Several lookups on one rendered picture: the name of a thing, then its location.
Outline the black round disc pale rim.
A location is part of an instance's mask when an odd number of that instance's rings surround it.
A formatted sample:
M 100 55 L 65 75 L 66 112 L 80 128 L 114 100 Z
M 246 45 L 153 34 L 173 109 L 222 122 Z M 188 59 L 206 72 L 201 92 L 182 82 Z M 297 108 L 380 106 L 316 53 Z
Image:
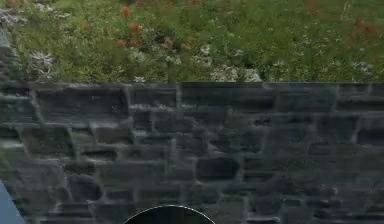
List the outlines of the black round disc pale rim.
M 215 224 L 207 215 L 180 205 L 164 205 L 145 209 L 123 224 Z

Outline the blue slanted panel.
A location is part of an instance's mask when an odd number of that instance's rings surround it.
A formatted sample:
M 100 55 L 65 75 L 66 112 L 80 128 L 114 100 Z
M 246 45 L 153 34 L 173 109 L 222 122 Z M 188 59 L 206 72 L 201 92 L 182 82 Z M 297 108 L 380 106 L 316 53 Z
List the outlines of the blue slanted panel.
M 25 224 L 11 195 L 0 180 L 0 224 Z

